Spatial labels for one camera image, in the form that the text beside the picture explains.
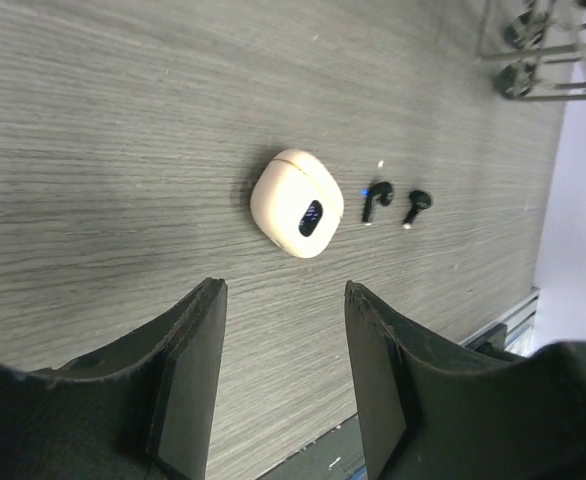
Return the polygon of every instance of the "black earbud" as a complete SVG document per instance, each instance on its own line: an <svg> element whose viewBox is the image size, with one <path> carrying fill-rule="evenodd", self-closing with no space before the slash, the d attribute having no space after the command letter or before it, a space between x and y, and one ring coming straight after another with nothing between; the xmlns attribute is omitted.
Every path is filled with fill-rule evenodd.
<svg viewBox="0 0 586 480"><path fill-rule="evenodd" d="M393 185L390 182L380 182L369 188L364 203L362 222L367 225L373 223L373 202L380 202L383 207L388 207L393 201Z"/></svg>
<svg viewBox="0 0 586 480"><path fill-rule="evenodd" d="M413 206L411 207L411 210L409 210L408 215L402 223L402 228L405 230L409 230L411 227L413 227L413 221L415 220L415 217L417 217L418 213L433 206L433 199L431 196L422 190L413 190L409 194L409 200Z"/></svg>

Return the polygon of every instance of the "charging case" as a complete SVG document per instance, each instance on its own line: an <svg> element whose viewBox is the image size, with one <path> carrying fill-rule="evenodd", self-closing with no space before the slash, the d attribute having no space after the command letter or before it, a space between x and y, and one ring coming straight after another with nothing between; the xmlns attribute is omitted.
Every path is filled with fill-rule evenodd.
<svg viewBox="0 0 586 480"><path fill-rule="evenodd" d="M308 152L275 156L255 184L251 214L273 243L299 258L324 251L344 213L337 182Z"/></svg>

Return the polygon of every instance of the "white wall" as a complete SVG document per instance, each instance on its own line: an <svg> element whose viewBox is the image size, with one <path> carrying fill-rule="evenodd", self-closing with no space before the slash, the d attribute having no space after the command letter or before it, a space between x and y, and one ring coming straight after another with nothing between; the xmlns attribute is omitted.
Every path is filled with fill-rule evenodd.
<svg viewBox="0 0 586 480"><path fill-rule="evenodd" d="M533 347L586 340L586 102L567 105L535 285L542 292Z"/></svg>

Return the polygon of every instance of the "white speck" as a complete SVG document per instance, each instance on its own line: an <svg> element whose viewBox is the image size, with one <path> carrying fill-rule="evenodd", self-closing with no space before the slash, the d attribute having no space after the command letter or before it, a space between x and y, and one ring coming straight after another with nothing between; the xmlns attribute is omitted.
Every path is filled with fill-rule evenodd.
<svg viewBox="0 0 586 480"><path fill-rule="evenodd" d="M337 457L335 461L331 465L329 465L329 470L332 469L335 465L337 465L337 462L339 462L340 460L342 460L342 457Z"/></svg>

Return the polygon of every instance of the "black oval on case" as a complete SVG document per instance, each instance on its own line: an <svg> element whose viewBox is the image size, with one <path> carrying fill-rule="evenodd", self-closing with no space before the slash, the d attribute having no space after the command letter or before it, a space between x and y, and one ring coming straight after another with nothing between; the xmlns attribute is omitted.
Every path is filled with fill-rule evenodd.
<svg viewBox="0 0 586 480"><path fill-rule="evenodd" d="M306 209L304 216L300 219L299 229L302 236L311 236L311 234L315 231L317 224L320 223L322 213L324 213L322 204L317 200L313 200L309 205L309 208Z"/></svg>

